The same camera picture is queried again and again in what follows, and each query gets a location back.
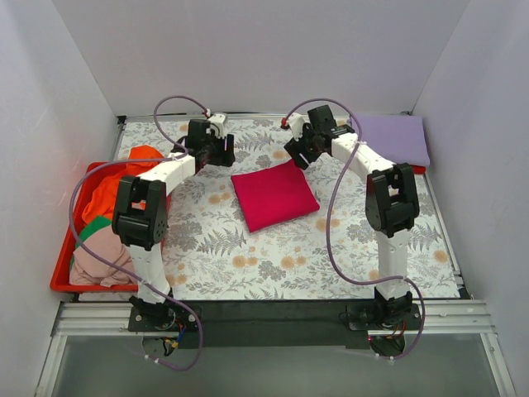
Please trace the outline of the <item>magenta t-shirt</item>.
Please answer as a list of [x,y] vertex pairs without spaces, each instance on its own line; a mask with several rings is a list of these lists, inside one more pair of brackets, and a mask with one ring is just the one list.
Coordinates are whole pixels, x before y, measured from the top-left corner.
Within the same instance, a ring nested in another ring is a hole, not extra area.
[[293,160],[231,177],[250,232],[315,213],[320,205]]

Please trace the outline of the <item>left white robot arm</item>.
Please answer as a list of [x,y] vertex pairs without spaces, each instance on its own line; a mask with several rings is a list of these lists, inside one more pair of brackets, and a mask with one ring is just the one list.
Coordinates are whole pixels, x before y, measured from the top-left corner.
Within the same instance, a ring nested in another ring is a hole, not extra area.
[[234,136],[225,131],[227,115],[215,113],[188,122],[187,136],[154,168],[119,181],[112,231],[129,253],[138,286],[131,303],[150,328],[165,331],[180,320],[169,300],[171,287],[162,258],[168,228],[168,197],[205,165],[235,162]]

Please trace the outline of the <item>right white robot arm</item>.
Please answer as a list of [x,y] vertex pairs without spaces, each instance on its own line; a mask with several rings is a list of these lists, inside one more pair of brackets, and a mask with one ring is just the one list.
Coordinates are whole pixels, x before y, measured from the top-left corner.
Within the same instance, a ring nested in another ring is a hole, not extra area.
[[302,170],[328,154],[343,162],[344,172],[354,172],[365,183],[365,216],[376,236],[379,276],[369,282],[373,301],[356,310],[354,317],[366,325],[403,330],[405,318],[415,307],[412,297],[419,292],[407,276],[410,232],[420,213],[413,168],[371,149],[354,113],[349,115],[351,126],[339,126],[330,105],[323,100],[306,116],[291,110],[280,124],[292,133],[284,148]]

